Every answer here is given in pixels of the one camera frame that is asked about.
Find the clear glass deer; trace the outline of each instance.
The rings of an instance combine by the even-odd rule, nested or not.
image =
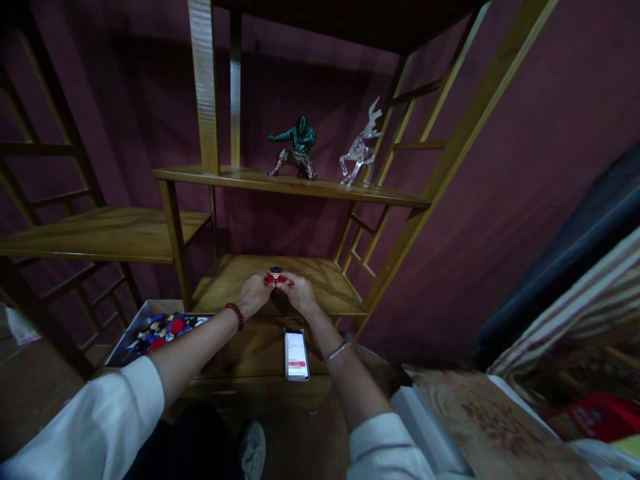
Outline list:
[[[351,144],[351,148],[349,149],[349,153],[340,157],[340,166],[342,166],[342,175],[344,176],[344,180],[340,182],[342,185],[350,186],[353,181],[357,178],[358,172],[360,172],[360,168],[363,165],[368,165],[367,178],[365,180],[365,187],[368,187],[371,182],[371,176],[373,174],[373,149],[369,148],[365,145],[366,139],[377,138],[382,133],[377,132],[375,130],[375,121],[382,116],[382,110],[373,111],[376,104],[380,100],[380,97],[376,98],[375,102],[369,107],[369,123],[365,127],[364,130],[356,137]],[[350,160],[355,162],[355,166],[353,171],[349,173],[347,171],[347,167],[345,166],[345,160]]]

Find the wooden shelf board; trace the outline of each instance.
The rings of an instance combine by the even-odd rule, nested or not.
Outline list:
[[[414,2],[400,0],[384,8],[363,8],[360,2],[217,0],[216,7],[311,30],[376,49],[410,53],[429,38],[468,15],[485,0]]]
[[[196,376],[192,385],[204,379],[246,379],[256,377],[285,380],[285,344],[283,328],[305,329],[309,372],[326,374],[319,350],[311,336],[311,330],[302,319],[254,317],[245,329],[235,335]]]
[[[181,212],[180,218],[187,243],[210,216]],[[134,207],[100,207],[15,233],[0,239],[0,255],[173,263],[164,212]]]
[[[269,267],[282,267],[285,272],[308,278],[318,304],[327,315],[366,315],[356,292],[331,260],[268,255],[224,255],[214,258],[193,295],[193,311],[218,313],[227,302],[238,300],[240,290],[251,274],[266,273]],[[271,300],[258,315],[300,317],[300,313],[280,290],[271,294]]]
[[[284,175],[282,173],[278,177],[269,177],[267,173],[267,170],[243,167],[232,169],[229,165],[220,166],[220,175],[203,173],[202,165],[181,165],[153,171],[155,178],[158,180],[290,193],[293,195],[306,195],[308,197],[382,203],[384,205],[398,205],[400,207],[426,209],[431,205],[430,202],[417,195],[385,187],[377,187],[375,185],[368,188],[364,188],[362,185],[347,187],[340,185],[340,180],[337,179],[318,178],[316,180],[302,180],[294,175]]]

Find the white shirt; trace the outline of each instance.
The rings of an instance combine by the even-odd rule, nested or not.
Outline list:
[[[89,382],[18,454],[7,479],[121,479],[153,432],[165,398],[154,364],[142,357]],[[385,413],[350,439],[349,480],[434,479],[402,420]]]

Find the phone screen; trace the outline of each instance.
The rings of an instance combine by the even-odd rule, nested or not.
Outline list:
[[[305,336],[297,332],[285,332],[287,350],[287,377],[306,379],[309,377]]]

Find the hand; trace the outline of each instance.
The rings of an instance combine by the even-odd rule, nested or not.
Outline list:
[[[305,318],[314,311],[321,310],[309,280],[289,272],[284,272],[282,276],[285,282],[277,283],[276,288],[287,294],[293,308],[302,313]]]
[[[275,288],[275,284],[265,281],[267,275],[268,273],[256,273],[250,276],[242,287],[238,308],[245,320],[254,316],[268,302]]]

